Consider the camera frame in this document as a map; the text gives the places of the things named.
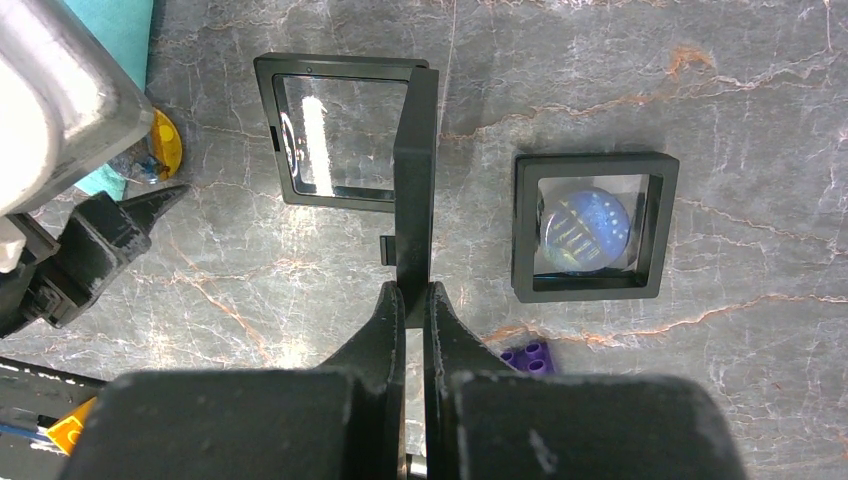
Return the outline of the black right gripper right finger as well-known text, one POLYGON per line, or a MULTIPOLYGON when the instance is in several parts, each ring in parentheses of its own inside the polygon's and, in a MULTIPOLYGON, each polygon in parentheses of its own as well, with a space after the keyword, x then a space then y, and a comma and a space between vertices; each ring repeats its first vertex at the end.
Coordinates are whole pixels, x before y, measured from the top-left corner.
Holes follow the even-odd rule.
POLYGON ((530 375, 484 345, 444 286, 424 307, 426 460, 432 479, 742 479, 718 406, 654 374, 530 375))

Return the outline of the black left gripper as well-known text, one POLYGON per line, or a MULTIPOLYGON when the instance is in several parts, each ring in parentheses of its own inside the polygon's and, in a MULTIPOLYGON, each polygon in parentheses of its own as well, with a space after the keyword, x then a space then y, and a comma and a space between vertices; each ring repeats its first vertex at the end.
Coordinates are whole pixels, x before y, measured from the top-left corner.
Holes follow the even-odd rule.
POLYGON ((123 201, 96 194, 71 212, 59 238, 39 253, 26 248, 1 276, 1 336, 37 319, 61 328, 79 317, 151 247, 156 222, 189 191, 176 185, 123 201))

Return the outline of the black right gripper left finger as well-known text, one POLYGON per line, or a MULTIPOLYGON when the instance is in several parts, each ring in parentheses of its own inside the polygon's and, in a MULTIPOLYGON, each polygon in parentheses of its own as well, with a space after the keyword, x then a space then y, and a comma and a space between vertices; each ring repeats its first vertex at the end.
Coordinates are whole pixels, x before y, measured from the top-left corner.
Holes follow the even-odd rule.
POLYGON ((138 371, 102 389, 65 479, 402 479, 402 295, 310 369, 138 371))

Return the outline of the orange round brooch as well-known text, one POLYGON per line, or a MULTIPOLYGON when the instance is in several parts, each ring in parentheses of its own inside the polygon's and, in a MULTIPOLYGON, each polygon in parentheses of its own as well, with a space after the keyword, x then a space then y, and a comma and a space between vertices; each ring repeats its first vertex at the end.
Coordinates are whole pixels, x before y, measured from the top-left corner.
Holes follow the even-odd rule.
POLYGON ((174 122, 158 108, 154 109, 149 149, 153 158, 153 182, 164 182, 173 177, 183 160, 182 138, 174 122))

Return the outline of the black square frame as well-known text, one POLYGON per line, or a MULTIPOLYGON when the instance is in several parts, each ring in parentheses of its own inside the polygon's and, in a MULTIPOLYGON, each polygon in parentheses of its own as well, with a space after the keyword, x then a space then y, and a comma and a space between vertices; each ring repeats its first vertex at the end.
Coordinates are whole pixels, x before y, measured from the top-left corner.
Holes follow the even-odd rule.
POLYGON ((661 285, 680 170, 659 152, 522 154, 516 158, 512 287, 522 303, 654 298, 661 285), (632 230, 625 255, 611 268, 580 276, 536 275, 537 206, 557 188, 597 187, 616 195, 632 230))
POLYGON ((381 261, 396 269, 406 305, 407 328, 425 324, 430 283, 434 186, 437 164, 439 73, 424 59, 268 52, 253 61, 277 163, 282 196, 291 205, 391 213, 393 235, 381 239, 381 261), (295 129, 284 81, 329 79, 403 84, 405 98, 392 148, 390 190, 333 185, 328 168, 314 158, 306 141, 312 181, 302 178, 295 129))

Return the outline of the blue starry round brooch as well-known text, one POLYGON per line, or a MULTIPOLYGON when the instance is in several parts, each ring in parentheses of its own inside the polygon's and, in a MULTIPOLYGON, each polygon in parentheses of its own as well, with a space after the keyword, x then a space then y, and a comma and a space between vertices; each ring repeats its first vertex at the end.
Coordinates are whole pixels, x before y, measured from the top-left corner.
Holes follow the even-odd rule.
POLYGON ((625 255, 632 223, 614 194, 597 187, 561 187, 540 194, 536 275, 580 276, 611 268, 625 255))

